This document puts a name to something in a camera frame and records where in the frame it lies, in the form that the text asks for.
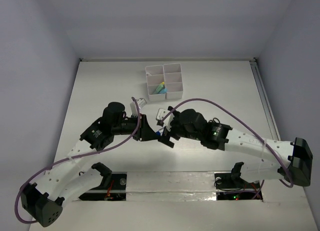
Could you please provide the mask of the clear glue bottle blue cap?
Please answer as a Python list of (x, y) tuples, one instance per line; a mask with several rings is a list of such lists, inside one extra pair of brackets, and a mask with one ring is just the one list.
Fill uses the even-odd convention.
[(159, 130), (157, 130), (155, 133), (157, 136), (162, 136), (163, 132), (165, 130), (165, 127), (161, 127)]

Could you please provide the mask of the light blue marker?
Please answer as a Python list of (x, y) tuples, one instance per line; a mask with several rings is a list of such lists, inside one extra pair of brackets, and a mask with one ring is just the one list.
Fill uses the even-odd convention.
[(166, 88), (163, 88), (162, 90), (160, 90), (159, 92), (158, 92), (158, 94), (166, 94), (167, 93), (167, 89)]

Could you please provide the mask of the green clear highlighter marker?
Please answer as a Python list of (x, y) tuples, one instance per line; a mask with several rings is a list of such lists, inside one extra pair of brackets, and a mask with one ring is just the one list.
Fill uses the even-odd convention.
[(152, 94), (153, 95), (159, 94), (164, 88), (165, 88), (165, 85), (161, 83), (156, 87), (156, 89)]

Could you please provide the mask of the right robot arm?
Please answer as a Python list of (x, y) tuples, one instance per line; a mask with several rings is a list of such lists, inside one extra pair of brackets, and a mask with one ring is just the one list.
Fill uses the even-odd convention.
[(164, 128), (159, 142), (173, 147), (171, 138), (199, 141), (211, 150), (236, 152), (259, 159), (257, 164), (237, 162), (228, 179), (235, 187), (259, 180), (285, 180), (293, 185), (311, 184), (313, 154), (307, 141), (296, 137), (294, 141), (258, 138), (214, 120), (207, 121), (194, 109), (182, 112), (160, 108), (157, 124)]

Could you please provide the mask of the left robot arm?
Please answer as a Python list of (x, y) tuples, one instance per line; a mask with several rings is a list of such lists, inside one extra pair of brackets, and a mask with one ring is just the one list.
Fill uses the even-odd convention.
[(41, 169), (21, 186), (15, 204), (21, 204), (32, 216), (33, 224), (44, 228), (52, 225), (70, 201), (91, 188), (104, 189), (110, 185), (112, 171), (107, 166), (97, 162), (85, 167), (94, 156), (114, 150), (130, 139), (151, 141), (158, 138), (147, 116), (141, 113), (146, 103), (144, 98), (133, 98), (128, 117), (122, 103), (110, 102), (65, 158)]

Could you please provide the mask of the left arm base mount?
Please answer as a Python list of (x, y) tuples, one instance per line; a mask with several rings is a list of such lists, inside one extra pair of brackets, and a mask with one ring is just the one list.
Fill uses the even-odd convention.
[(100, 186), (92, 188), (78, 198), (81, 201), (125, 201), (127, 173), (113, 173), (108, 184), (103, 180)]

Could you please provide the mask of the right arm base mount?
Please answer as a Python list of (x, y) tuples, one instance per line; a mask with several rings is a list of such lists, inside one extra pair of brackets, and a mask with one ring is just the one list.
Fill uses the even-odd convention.
[(262, 192), (259, 181), (247, 182), (240, 179), (232, 179), (231, 173), (218, 172), (214, 174), (214, 187), (218, 201), (242, 201), (262, 200)]

